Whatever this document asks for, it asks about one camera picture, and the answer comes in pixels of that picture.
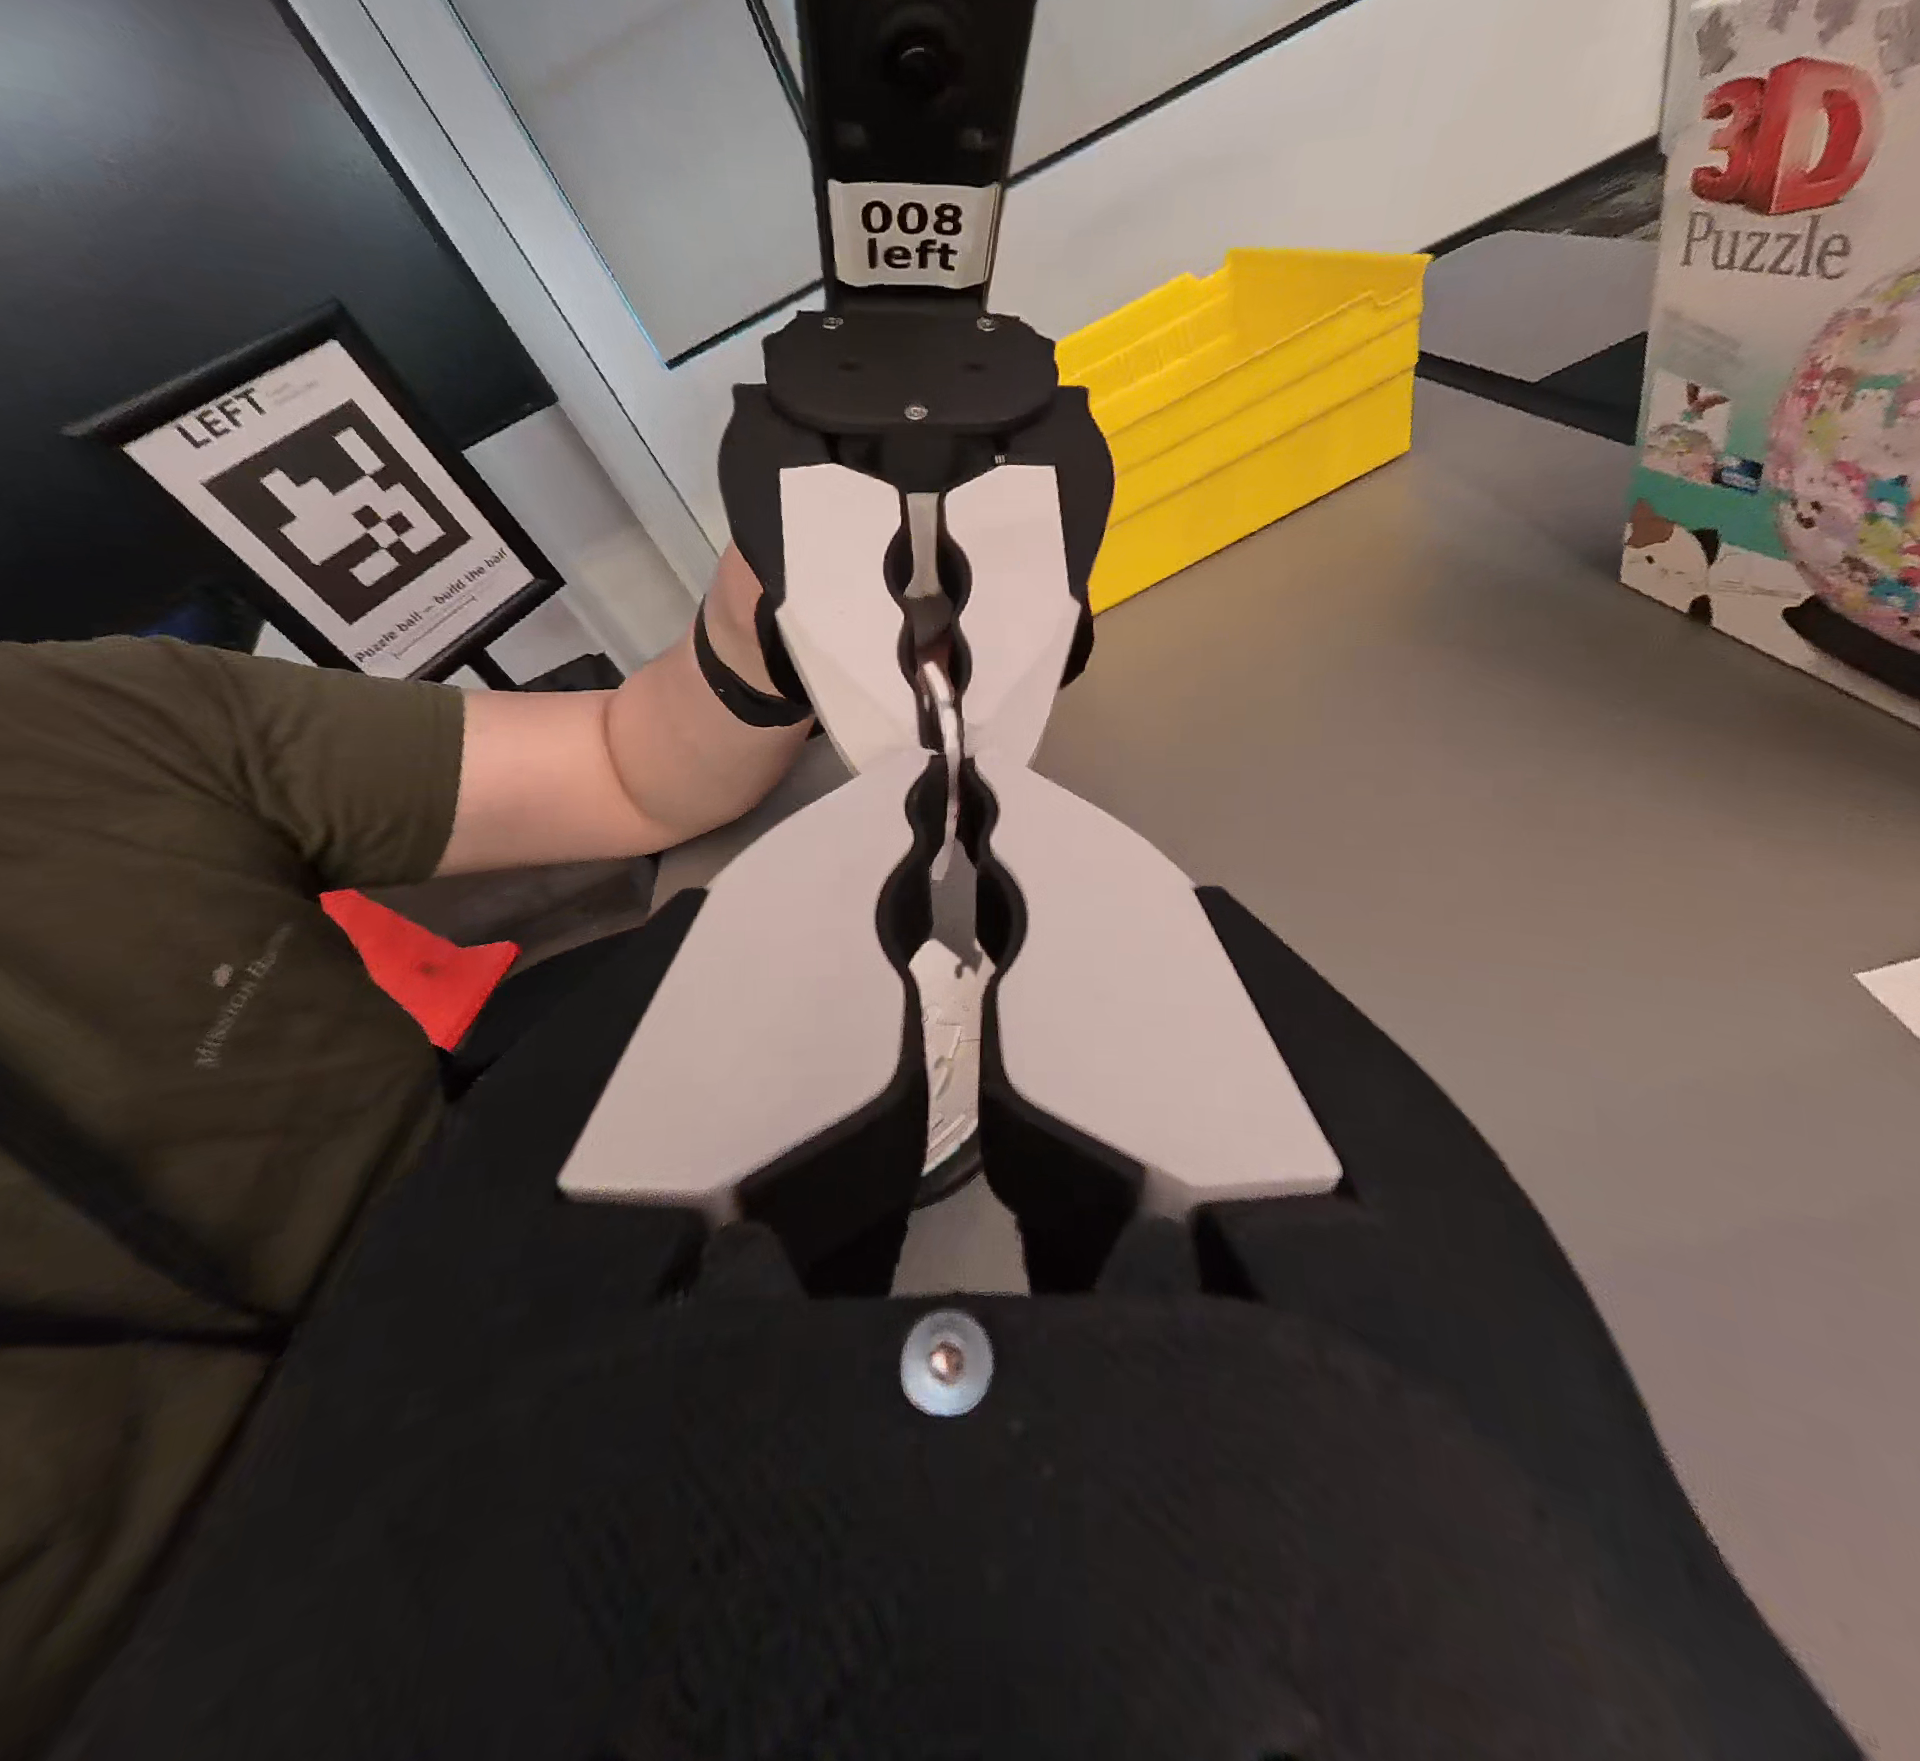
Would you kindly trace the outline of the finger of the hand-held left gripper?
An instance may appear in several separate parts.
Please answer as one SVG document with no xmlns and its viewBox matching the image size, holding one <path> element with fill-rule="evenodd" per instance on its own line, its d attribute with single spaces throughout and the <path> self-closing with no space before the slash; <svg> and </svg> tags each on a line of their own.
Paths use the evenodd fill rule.
<svg viewBox="0 0 1920 1761">
<path fill-rule="evenodd" d="M 780 642 L 852 775 L 921 743 L 889 578 L 900 492 L 835 464 L 780 469 Z"/>
<path fill-rule="evenodd" d="M 1081 607 L 1069 585 L 1060 473 L 1000 464 L 953 488 L 949 545 L 965 563 L 954 658 L 975 758 L 1032 761 L 1063 686 Z"/>
</svg>

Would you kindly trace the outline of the colourful puzzle box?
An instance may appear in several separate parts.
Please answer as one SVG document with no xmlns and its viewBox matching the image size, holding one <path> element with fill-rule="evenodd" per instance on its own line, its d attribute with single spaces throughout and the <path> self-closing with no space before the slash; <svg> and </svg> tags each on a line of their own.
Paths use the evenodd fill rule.
<svg viewBox="0 0 1920 1761">
<path fill-rule="evenodd" d="M 1918 718 L 1918 0 L 1701 0 L 1620 581 Z"/>
</svg>

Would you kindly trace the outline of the small puzzle piece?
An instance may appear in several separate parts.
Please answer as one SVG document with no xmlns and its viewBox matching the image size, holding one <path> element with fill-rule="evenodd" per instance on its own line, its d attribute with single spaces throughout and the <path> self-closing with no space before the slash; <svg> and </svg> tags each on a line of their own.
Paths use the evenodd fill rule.
<svg viewBox="0 0 1920 1761">
<path fill-rule="evenodd" d="M 940 651 L 923 654 L 916 664 L 916 694 L 921 719 L 947 769 L 947 825 L 931 861 L 930 882 L 940 895 L 973 870 L 973 816 L 969 800 L 966 729 L 958 690 Z"/>
</svg>

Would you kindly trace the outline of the white half puzzle ball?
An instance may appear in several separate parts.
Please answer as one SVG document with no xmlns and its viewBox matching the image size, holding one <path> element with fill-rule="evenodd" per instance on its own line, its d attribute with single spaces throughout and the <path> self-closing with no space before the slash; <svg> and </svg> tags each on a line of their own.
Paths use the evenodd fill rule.
<svg viewBox="0 0 1920 1761">
<path fill-rule="evenodd" d="M 919 996 L 928 1077 L 928 1148 L 921 1187 L 962 1174 L 979 1127 L 979 1048 L 991 962 L 928 938 L 909 963 Z"/>
</svg>

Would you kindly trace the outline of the yellow plastic bin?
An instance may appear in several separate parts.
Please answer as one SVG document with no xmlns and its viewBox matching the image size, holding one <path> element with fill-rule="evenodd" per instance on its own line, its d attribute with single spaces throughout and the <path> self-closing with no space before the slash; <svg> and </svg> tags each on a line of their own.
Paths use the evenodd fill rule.
<svg viewBox="0 0 1920 1761">
<path fill-rule="evenodd" d="M 1113 457 L 1113 608 L 1412 445 L 1428 253 L 1235 247 L 1058 344 Z"/>
</svg>

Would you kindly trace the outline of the orange red tape strip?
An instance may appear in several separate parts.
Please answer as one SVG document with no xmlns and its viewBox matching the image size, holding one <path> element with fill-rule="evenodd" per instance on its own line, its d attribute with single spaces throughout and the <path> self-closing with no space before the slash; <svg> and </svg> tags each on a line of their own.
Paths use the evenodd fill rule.
<svg viewBox="0 0 1920 1761">
<path fill-rule="evenodd" d="M 460 1048 L 521 958 L 515 940 L 447 940 L 359 892 L 324 892 L 318 905 L 347 933 L 372 979 L 441 1053 Z"/>
</svg>

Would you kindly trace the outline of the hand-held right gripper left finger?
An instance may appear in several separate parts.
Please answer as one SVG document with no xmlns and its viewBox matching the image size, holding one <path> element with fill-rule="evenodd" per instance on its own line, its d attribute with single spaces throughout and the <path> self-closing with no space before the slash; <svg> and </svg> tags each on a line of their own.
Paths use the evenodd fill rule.
<svg viewBox="0 0 1920 1761">
<path fill-rule="evenodd" d="M 909 959 L 947 821 L 949 761 L 909 745 L 721 869 L 558 1171 L 562 1193 L 907 1210 L 928 1148 Z"/>
</svg>

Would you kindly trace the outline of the black framed printed sign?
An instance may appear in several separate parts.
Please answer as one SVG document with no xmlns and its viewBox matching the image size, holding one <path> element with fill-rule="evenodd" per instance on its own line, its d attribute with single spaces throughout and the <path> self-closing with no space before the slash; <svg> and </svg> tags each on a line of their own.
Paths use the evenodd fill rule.
<svg viewBox="0 0 1920 1761">
<path fill-rule="evenodd" d="M 444 682 L 562 589 L 341 303 L 62 435 L 158 481 L 324 668 Z"/>
</svg>

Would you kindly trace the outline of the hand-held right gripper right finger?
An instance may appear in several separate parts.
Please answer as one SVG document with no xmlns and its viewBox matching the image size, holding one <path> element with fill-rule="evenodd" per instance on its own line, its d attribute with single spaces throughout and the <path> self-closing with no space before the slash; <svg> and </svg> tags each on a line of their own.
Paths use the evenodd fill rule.
<svg viewBox="0 0 1920 1761">
<path fill-rule="evenodd" d="M 1340 1159 L 1191 877 L 1016 755 L 965 779 L 1000 940 L 979 1085 L 995 1195 L 1331 1193 Z"/>
</svg>

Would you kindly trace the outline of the person's left hand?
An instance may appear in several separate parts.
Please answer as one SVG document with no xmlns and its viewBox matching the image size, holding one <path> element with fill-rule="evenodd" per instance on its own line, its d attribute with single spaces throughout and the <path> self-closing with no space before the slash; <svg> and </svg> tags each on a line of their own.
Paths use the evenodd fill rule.
<svg viewBox="0 0 1920 1761">
<path fill-rule="evenodd" d="M 693 622 L 693 651 L 710 692 L 732 718 L 759 729 L 813 721 L 797 670 L 786 659 L 775 604 L 729 545 Z"/>
</svg>

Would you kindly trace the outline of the person's left forearm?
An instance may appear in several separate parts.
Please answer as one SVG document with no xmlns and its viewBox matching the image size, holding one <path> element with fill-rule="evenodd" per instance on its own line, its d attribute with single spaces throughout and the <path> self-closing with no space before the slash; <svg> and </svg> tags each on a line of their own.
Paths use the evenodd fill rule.
<svg viewBox="0 0 1920 1761">
<path fill-rule="evenodd" d="M 811 721 L 752 725 L 681 639 L 611 692 L 467 692 L 436 874 L 657 855 L 773 793 Z"/>
</svg>

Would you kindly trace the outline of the glass window wall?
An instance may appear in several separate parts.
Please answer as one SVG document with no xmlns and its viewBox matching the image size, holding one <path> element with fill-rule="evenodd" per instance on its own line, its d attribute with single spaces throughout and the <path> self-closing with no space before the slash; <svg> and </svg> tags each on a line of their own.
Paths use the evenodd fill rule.
<svg viewBox="0 0 1920 1761">
<path fill-rule="evenodd" d="M 819 280 L 797 0 L 357 0 L 492 186 L 536 171 L 624 328 L 705 359 Z M 1557 0 L 1039 0 L 995 292 L 1068 332 L 1232 246 L 1465 225 Z"/>
</svg>

